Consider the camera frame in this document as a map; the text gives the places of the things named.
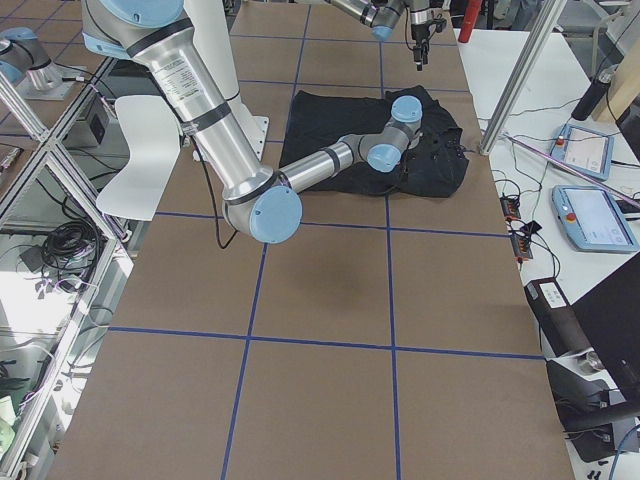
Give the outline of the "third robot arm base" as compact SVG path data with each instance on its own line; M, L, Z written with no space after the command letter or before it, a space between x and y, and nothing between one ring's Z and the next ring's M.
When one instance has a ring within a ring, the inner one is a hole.
M27 100L63 101L69 95L71 81L65 82L68 69L55 63L37 35L27 27L1 32L1 73Z

